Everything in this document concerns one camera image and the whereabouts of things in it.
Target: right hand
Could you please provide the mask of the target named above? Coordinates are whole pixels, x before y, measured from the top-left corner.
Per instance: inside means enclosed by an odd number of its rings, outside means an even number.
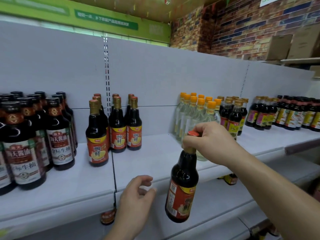
[[[226,128],[215,121],[197,124],[193,130],[202,133],[202,137],[184,137],[182,148],[193,147],[215,164],[229,167],[239,153],[246,152]]]

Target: green sign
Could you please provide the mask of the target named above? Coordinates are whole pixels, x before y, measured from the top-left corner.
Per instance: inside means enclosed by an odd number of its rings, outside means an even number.
[[[122,28],[130,28],[133,30],[139,29],[139,26],[137,23],[129,22],[126,20],[115,19],[113,17],[102,16],[102,15],[98,15],[95,13],[84,12],[84,11],[77,10],[77,9],[74,10],[74,14],[75,14],[75,17],[78,19],[85,19],[88,21],[109,24],[109,25],[118,26],[118,27],[122,27]]]
[[[66,15],[69,16],[69,8],[56,6],[52,4],[48,4],[42,1],[34,1],[34,0],[0,0],[0,2],[6,2],[13,5],[23,6],[32,9],[38,9],[45,12],[52,12],[56,14]]]

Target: hand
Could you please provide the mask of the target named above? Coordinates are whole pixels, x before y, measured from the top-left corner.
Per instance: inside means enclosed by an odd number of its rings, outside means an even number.
[[[146,191],[139,187],[151,186],[152,180],[151,176],[142,175],[129,182],[121,195],[114,226],[106,239],[132,240],[142,231],[157,190],[151,188]]]
[[[240,152],[247,153],[217,122],[200,123],[193,130],[202,133],[202,137],[186,136],[182,147],[197,149],[206,159],[215,164],[229,168],[229,165],[237,160]]]

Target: bottle label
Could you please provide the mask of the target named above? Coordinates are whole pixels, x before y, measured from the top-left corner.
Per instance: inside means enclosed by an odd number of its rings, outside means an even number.
[[[304,117],[302,125],[310,126],[311,122],[313,121],[313,117],[315,116],[315,114],[316,113],[314,111],[308,111],[306,113],[306,116]]]
[[[183,112],[180,112],[180,116],[181,116],[181,122],[180,122],[180,128],[179,128],[179,137],[182,137],[182,131],[183,131],[183,124],[184,124],[184,120],[185,120],[185,115]]]
[[[100,138],[88,138],[87,145],[89,151],[89,161],[92,163],[102,163],[109,159],[108,148],[106,145],[107,136]]]
[[[67,164],[73,160],[70,129],[47,130],[55,165]]]
[[[277,108],[277,112],[275,113],[275,116],[273,118],[273,123],[277,120],[278,114],[279,114],[280,108]]]
[[[238,135],[238,130],[239,130],[239,122],[235,122],[235,121],[228,121],[228,126],[226,128],[227,131],[229,131],[230,135],[237,140],[237,135]]]
[[[229,174],[224,176],[224,180],[228,183],[228,184],[236,184],[238,182],[238,178],[237,177],[231,177]]]
[[[245,124],[245,119],[246,119],[246,117],[245,117],[245,116],[242,116],[242,119],[241,119],[241,121],[240,121],[240,125],[239,125],[238,131],[242,131],[243,125]]]
[[[48,166],[50,164],[48,149],[46,146],[46,133],[44,130],[37,130],[36,134],[36,141],[37,141],[37,149],[41,153],[42,161],[44,166]]]
[[[10,168],[5,162],[3,145],[0,142],[0,189],[11,184],[13,180]]]
[[[126,142],[126,127],[110,128],[110,144],[113,149],[123,149],[127,146]]]
[[[48,108],[48,112],[50,116],[62,115],[60,107]]]
[[[6,114],[5,123],[7,125],[17,125],[23,122],[22,113],[9,113]]]
[[[299,120],[299,112],[290,110],[284,125],[287,127],[296,128],[298,124],[298,120]]]
[[[306,112],[300,111],[300,112],[298,113],[299,119],[298,119],[297,127],[301,127],[305,115],[306,115]]]
[[[117,209],[113,208],[110,211],[106,211],[106,212],[102,213],[100,216],[100,222],[102,224],[110,224],[111,222],[114,221],[114,219],[116,217],[116,212],[117,212]]]
[[[127,126],[128,128],[128,146],[139,147],[142,143],[142,125],[141,126]]]
[[[188,218],[195,191],[196,187],[184,188],[171,180],[166,205],[168,212],[177,219]]]
[[[17,184],[32,183],[45,173],[37,160],[35,139],[3,144]]]
[[[285,109],[285,108],[280,109],[276,123],[279,125],[284,125],[289,111],[290,111],[289,109]]]
[[[320,112],[317,112],[311,124],[312,128],[320,129]]]
[[[269,114],[267,113],[259,113],[258,118],[256,120],[256,125],[266,126],[268,122]]]
[[[224,118],[224,117],[221,117],[221,122],[220,122],[220,125],[223,125],[224,128],[227,128],[228,126],[228,118]]]
[[[180,114],[180,109],[177,108],[177,110],[176,110],[176,124],[174,126],[174,133],[178,132],[179,114]]]
[[[188,135],[190,124],[191,124],[191,117],[187,117],[186,128],[184,129],[184,136]]]
[[[256,110],[250,110],[250,111],[249,111],[248,118],[247,118],[247,121],[248,121],[249,123],[254,123],[254,122],[257,120],[257,117],[258,117],[258,111],[256,111]]]
[[[276,115],[275,113],[269,113],[268,122],[266,123],[266,125],[268,125],[268,126],[272,125],[272,123],[273,123],[273,121],[275,119],[275,115]]]

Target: shelf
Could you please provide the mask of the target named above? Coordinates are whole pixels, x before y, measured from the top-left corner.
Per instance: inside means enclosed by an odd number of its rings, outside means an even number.
[[[292,182],[302,183],[307,179],[313,180],[320,175],[319,165],[299,157],[288,156],[283,160],[272,161],[268,165]],[[117,201],[120,194],[121,192],[116,193]],[[198,184],[190,217],[184,223],[170,221],[164,210],[165,202],[166,193],[156,197],[147,224],[137,240],[150,239],[150,236],[154,236],[154,240],[194,239],[196,235],[203,236],[200,238],[203,240],[228,240],[243,233],[241,227],[234,232],[233,228],[229,226],[230,221],[240,217],[241,220],[244,219],[243,222],[249,229],[266,219],[264,213],[258,208],[257,203],[240,181],[233,186],[217,179]],[[205,236],[210,236],[207,232],[212,229],[223,230],[217,231],[216,238],[206,238]]]
[[[317,139],[320,139],[320,133],[308,129],[290,131],[272,126],[270,130],[260,131],[244,126],[237,141],[249,153],[266,163],[284,156],[288,146],[311,143]],[[171,169],[182,151],[181,143],[171,134],[145,136],[142,141],[142,148],[138,151],[127,149],[122,153],[113,153],[117,190],[124,190],[137,175],[148,174],[154,178],[153,183],[159,193],[165,193]],[[198,160],[196,168],[200,183],[230,173],[226,167],[209,161]]]
[[[301,59],[285,59],[281,60],[283,64],[313,64],[320,63],[320,57],[301,58]]]
[[[86,143],[77,148],[75,165],[65,171],[54,168],[38,188],[22,191],[18,187],[1,196],[0,230],[7,239],[73,222],[113,208],[114,176],[112,156],[98,168],[88,162]]]

